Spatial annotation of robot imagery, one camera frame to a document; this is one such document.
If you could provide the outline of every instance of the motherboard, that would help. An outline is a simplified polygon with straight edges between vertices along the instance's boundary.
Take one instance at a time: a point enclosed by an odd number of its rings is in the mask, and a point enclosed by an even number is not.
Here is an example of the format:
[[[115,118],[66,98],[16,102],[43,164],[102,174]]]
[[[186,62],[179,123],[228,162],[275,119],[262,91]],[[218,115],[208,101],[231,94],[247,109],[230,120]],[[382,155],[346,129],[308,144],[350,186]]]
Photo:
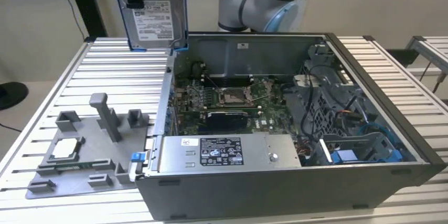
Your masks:
[[[175,113],[179,135],[299,135],[283,96],[286,84],[274,76],[178,79]]]

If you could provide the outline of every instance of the power supply label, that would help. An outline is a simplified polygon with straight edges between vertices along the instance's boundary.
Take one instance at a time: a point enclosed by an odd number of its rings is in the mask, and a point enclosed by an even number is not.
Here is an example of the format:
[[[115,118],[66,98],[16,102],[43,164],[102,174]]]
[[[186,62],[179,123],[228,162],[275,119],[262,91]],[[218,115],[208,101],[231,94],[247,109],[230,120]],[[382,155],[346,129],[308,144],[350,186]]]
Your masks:
[[[202,165],[244,165],[239,137],[202,138]]]

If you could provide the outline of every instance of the blue cable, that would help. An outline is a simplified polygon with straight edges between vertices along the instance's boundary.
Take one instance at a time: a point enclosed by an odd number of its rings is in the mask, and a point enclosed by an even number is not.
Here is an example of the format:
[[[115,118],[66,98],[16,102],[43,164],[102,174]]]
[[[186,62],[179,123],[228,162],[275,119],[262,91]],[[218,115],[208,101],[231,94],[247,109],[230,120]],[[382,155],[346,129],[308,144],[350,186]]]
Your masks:
[[[364,130],[364,128],[366,128],[367,126],[376,126],[376,127],[386,133],[387,138],[390,139],[390,141],[392,142],[392,144],[396,143],[396,141],[395,141],[395,137],[394,137],[394,135],[391,134],[391,131],[390,131],[386,127],[380,126],[378,123],[367,123],[367,124],[364,124],[364,125],[359,128],[358,135],[363,135],[363,130]]]

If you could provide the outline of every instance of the aluminum extrusion table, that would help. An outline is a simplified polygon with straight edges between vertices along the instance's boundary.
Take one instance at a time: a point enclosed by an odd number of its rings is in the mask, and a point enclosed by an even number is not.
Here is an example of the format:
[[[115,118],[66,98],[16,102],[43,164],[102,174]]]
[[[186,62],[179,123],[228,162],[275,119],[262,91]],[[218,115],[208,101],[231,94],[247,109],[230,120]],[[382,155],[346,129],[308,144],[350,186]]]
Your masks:
[[[448,73],[448,37],[415,36],[408,45],[444,73]]]
[[[448,109],[376,41],[340,37],[372,79],[390,96],[438,154],[448,162]],[[36,114],[0,163],[0,221],[23,223],[152,222],[138,189],[72,197],[27,200],[35,176],[56,132],[62,110],[96,114],[90,94],[107,92],[110,106],[123,113],[142,109],[156,118],[166,51],[130,52],[124,38],[84,43]],[[199,221],[196,223],[448,223],[448,169],[420,187],[398,191],[375,209],[291,216]]]

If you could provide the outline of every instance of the warning label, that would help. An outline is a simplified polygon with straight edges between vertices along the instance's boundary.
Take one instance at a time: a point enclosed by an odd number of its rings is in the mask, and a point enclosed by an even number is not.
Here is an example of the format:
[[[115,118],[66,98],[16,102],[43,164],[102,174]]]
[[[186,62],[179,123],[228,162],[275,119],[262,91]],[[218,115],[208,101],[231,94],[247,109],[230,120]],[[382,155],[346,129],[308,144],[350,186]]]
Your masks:
[[[202,165],[244,165],[242,139],[202,138]]]
[[[134,20],[139,40],[174,39],[170,1],[146,1],[146,8],[134,10]]]

